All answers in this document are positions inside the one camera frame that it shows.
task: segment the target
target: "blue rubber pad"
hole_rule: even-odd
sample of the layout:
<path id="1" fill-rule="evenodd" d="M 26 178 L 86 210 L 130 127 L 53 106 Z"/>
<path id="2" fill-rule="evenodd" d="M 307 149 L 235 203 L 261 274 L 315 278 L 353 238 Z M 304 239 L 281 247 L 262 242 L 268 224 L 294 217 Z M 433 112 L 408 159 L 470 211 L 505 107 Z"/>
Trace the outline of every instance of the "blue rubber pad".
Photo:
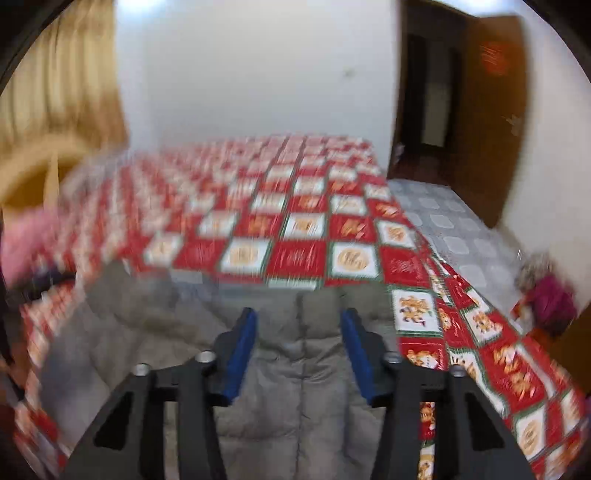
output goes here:
<path id="1" fill-rule="evenodd" d="M 367 353 L 362 347 L 357 328 L 355 328 L 355 323 L 348 310 L 345 310 L 340 316 L 340 330 L 359 391 L 367 403 L 371 405 L 375 397 L 374 375 Z"/>
<path id="2" fill-rule="evenodd" d="M 256 312 L 251 310 L 242 325 L 240 338 L 226 367 L 226 382 L 222 395 L 228 399 L 229 403 L 232 403 L 240 393 L 240 386 L 244 379 L 246 366 L 251 357 L 252 348 L 255 345 L 256 320 Z"/>

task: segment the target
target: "bedspread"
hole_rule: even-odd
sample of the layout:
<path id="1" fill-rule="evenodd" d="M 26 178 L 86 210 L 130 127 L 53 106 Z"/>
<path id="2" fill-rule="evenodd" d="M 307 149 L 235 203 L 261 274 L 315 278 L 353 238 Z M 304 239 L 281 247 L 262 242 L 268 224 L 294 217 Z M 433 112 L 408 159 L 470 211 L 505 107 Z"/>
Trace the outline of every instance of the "bedspread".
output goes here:
<path id="1" fill-rule="evenodd" d="M 33 370 L 16 440 L 57 471 L 71 445 L 38 402 L 36 372 L 51 338 L 101 266 L 205 271 L 222 281 L 315 289 L 388 285 L 401 351 L 417 365 L 463 365 L 513 431 L 539 478 L 557 478 L 586 439 L 584 398 L 568 373 L 521 337 L 408 221 L 371 145 L 349 137 L 275 136 L 126 155 L 78 173 L 59 237 L 37 266 L 75 266 L 24 310 Z M 435 405 L 421 406 L 433 461 Z M 427 469 L 421 470 L 426 480 Z"/>

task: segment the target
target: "wooden door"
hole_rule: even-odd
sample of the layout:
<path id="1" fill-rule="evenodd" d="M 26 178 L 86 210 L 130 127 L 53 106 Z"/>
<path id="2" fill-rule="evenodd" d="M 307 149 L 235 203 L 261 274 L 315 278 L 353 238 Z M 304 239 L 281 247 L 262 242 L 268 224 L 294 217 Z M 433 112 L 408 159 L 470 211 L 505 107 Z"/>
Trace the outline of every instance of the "wooden door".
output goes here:
<path id="1" fill-rule="evenodd" d="M 488 227 L 501 218 L 511 188 L 526 104 L 519 17 L 471 19 L 449 172 L 452 188 Z"/>

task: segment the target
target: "black metal clamp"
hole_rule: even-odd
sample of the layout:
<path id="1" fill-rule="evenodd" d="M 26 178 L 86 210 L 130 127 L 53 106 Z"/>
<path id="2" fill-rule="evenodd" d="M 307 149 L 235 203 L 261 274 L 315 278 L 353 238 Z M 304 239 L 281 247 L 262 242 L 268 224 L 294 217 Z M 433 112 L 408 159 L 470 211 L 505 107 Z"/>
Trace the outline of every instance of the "black metal clamp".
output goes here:
<path id="1" fill-rule="evenodd" d="M 388 352 L 355 309 L 341 331 L 361 394 L 386 407 L 372 480 L 416 480 L 420 402 L 437 402 L 433 479 L 533 480 L 529 463 L 478 385 L 460 366 L 417 367 Z M 211 351 L 183 365 L 153 371 L 139 364 L 96 416 L 61 480 L 164 480 L 164 402 L 177 402 L 181 480 L 226 480 L 213 407 L 239 394 L 256 337 L 256 314 L 245 309 Z"/>
<path id="2" fill-rule="evenodd" d="M 181 479 L 225 480 L 213 407 L 238 396 L 256 338 L 256 313 L 182 365 L 136 365 L 82 436 L 61 480 L 164 480 L 164 403 L 177 402 Z"/>
<path id="3" fill-rule="evenodd" d="M 355 309 L 341 331 L 361 394 L 386 407 L 372 480 L 416 480 L 420 459 L 420 402 L 436 402 L 433 479 L 535 480 L 515 438 L 476 382 L 460 365 L 437 371 L 388 352 L 363 328 Z"/>

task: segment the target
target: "purple bag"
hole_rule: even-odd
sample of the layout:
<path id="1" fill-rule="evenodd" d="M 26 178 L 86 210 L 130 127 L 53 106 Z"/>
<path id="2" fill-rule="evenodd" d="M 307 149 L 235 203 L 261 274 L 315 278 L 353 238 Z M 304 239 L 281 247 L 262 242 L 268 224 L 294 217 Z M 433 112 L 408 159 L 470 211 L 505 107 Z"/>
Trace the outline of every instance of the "purple bag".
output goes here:
<path id="1" fill-rule="evenodd" d="M 573 293 L 553 275 L 546 275 L 528 294 L 536 326 L 553 336 L 561 335 L 577 316 Z"/>

